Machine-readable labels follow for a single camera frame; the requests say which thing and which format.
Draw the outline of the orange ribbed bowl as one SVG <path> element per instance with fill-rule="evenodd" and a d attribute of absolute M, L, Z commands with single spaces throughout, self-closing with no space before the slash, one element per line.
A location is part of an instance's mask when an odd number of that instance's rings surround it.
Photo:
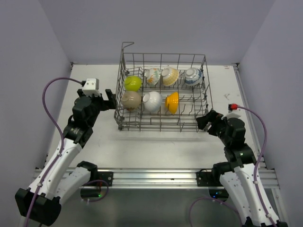
<path fill-rule="evenodd" d="M 178 92 L 174 92 L 165 99 L 165 107 L 171 114 L 175 114 L 178 110 L 179 96 Z"/>

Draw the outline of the white ribbed bowl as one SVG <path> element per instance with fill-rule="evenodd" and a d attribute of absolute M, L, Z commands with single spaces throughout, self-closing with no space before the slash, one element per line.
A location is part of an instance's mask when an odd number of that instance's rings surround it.
<path fill-rule="evenodd" d="M 150 113 L 157 112 L 162 103 L 162 95 L 159 92 L 151 91 L 143 96 L 144 110 Z"/>

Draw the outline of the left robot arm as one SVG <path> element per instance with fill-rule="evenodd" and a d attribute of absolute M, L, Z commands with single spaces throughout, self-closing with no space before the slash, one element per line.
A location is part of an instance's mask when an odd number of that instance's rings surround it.
<path fill-rule="evenodd" d="M 101 111 L 116 108 L 116 96 L 106 89 L 107 100 L 102 95 L 77 91 L 72 115 L 63 130 L 56 152 L 50 158 L 39 176 L 27 189 L 18 189 L 15 200 L 21 216 L 36 221 L 40 225 L 51 226 L 59 217 L 63 204 L 81 187 L 95 185 L 109 186 L 99 177 L 97 165 L 81 161 L 77 167 L 64 177 L 69 165 L 82 151 L 93 133 L 93 126 Z"/>

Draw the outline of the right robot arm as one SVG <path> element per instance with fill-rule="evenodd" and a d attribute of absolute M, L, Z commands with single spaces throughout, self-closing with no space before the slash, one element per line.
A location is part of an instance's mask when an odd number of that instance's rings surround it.
<path fill-rule="evenodd" d="M 286 227 L 271 205 L 258 171 L 258 160 L 245 142 L 245 123 L 236 113 L 223 115 L 214 110 L 196 119 L 224 145 L 226 162 L 213 165 L 211 180 L 222 185 L 234 204 L 242 227 Z"/>

